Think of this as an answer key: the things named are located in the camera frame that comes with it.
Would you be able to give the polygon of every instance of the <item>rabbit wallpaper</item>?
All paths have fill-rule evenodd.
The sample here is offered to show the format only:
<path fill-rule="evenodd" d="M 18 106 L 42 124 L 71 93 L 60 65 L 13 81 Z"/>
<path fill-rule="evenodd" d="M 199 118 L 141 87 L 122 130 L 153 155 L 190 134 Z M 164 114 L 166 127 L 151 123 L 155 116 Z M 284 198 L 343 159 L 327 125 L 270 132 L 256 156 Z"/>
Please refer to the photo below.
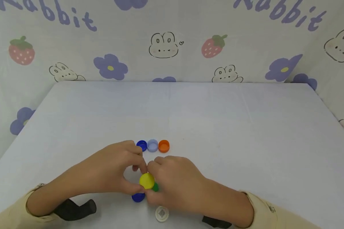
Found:
<path fill-rule="evenodd" d="M 344 0 L 0 0 L 0 157 L 63 80 L 306 83 L 344 127 Z"/>

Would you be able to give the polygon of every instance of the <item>plastic cap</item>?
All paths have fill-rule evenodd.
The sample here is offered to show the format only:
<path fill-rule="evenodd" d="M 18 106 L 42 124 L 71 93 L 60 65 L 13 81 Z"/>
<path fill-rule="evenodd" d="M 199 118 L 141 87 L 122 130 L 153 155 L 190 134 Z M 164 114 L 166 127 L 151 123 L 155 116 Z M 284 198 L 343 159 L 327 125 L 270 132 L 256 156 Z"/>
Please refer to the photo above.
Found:
<path fill-rule="evenodd" d="M 162 140 L 158 144 L 159 151 L 166 153 L 169 150 L 169 142 L 167 140 Z"/>
<path fill-rule="evenodd" d="M 169 217 L 169 210 L 163 206 L 159 206 L 155 211 L 155 218 L 159 222 L 165 222 Z"/>
<path fill-rule="evenodd" d="M 139 184 L 145 189 L 151 189 L 154 186 L 154 177 L 150 173 L 143 174 L 139 179 Z"/>
<path fill-rule="evenodd" d="M 145 150 L 147 150 L 147 142 L 144 141 L 144 140 L 138 141 L 138 143 L 136 143 L 136 145 L 137 145 L 137 146 L 140 146 L 141 149 L 143 150 L 143 152 L 144 152 Z"/>
<path fill-rule="evenodd" d="M 144 200 L 145 193 L 136 193 L 136 194 L 132 195 L 131 198 L 133 199 L 133 201 L 139 203 L 139 202 Z"/>
<path fill-rule="evenodd" d="M 153 191 L 159 191 L 159 186 L 157 183 L 154 183 L 154 186 L 151 188 Z"/>
<path fill-rule="evenodd" d="M 150 152 L 155 152 L 158 150 L 158 141 L 155 139 L 151 139 L 148 141 L 147 146 Z"/>

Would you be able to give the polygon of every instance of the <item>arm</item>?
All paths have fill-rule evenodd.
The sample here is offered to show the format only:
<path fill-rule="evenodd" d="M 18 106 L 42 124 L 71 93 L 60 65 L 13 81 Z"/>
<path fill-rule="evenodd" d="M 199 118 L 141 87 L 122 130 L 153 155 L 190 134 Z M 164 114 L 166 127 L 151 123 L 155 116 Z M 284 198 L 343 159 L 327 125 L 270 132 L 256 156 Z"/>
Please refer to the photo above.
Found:
<path fill-rule="evenodd" d="M 251 229 L 319 229 L 285 209 L 252 193 L 236 191 L 205 178 L 184 157 L 156 157 L 148 171 L 160 190 L 146 190 L 148 202 L 166 208 L 202 214 Z"/>
<path fill-rule="evenodd" d="M 36 229 L 59 219 L 53 211 L 65 200 L 85 193 L 144 192 L 124 178 L 124 171 L 147 172 L 142 150 L 133 141 L 109 145 L 71 167 L 50 183 L 30 191 L 0 213 L 0 229 Z"/>

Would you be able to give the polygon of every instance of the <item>beige sleeve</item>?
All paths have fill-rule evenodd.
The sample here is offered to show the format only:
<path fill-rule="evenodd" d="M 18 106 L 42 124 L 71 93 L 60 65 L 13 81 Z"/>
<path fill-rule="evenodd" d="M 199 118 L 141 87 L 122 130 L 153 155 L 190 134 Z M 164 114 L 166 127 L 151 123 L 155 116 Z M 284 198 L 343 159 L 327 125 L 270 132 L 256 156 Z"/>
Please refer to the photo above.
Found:
<path fill-rule="evenodd" d="M 246 193 L 254 207 L 254 221 L 249 229 L 320 229 L 288 210 L 273 205 L 252 193 L 242 192 Z"/>
<path fill-rule="evenodd" d="M 0 213 L 0 229 L 38 229 L 47 226 L 52 221 L 60 219 L 55 214 L 35 217 L 27 209 L 29 196 L 44 184 L 39 184 L 33 190 L 17 200 L 13 205 Z"/>

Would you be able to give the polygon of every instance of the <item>black object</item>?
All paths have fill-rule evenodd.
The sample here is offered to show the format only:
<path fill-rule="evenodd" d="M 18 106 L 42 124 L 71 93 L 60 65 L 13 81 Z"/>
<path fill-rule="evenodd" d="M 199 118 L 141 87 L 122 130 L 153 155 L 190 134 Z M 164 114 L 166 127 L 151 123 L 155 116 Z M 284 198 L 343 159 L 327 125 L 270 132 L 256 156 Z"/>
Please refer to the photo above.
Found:
<path fill-rule="evenodd" d="M 54 210 L 54 213 L 65 221 L 75 221 L 92 215 L 96 211 L 97 206 L 93 200 L 88 200 L 85 204 L 78 206 L 72 200 L 67 199 Z"/>
<path fill-rule="evenodd" d="M 214 219 L 214 218 L 210 218 L 210 217 L 207 217 L 207 216 L 204 216 L 203 217 L 203 222 L 206 223 L 206 224 L 209 224 L 210 226 L 216 228 L 223 228 L 223 229 L 226 229 L 230 226 L 232 226 L 231 223 L 229 222 L 226 222 L 226 221 L 223 221 L 223 220 L 218 220 L 218 219 Z"/>

